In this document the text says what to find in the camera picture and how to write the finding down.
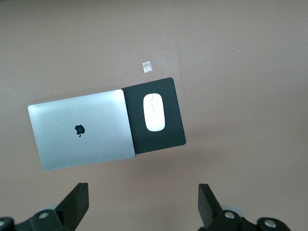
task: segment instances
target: mouse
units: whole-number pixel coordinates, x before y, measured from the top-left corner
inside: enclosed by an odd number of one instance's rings
[[[143,112],[149,131],[161,131],[165,128],[164,104],[160,94],[151,93],[143,98]]]

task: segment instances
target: mouse pad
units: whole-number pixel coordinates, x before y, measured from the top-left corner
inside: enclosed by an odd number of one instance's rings
[[[172,78],[164,78],[122,89],[136,154],[171,148],[186,143],[177,93]],[[163,100],[165,127],[150,131],[145,123],[143,99],[159,94]]]

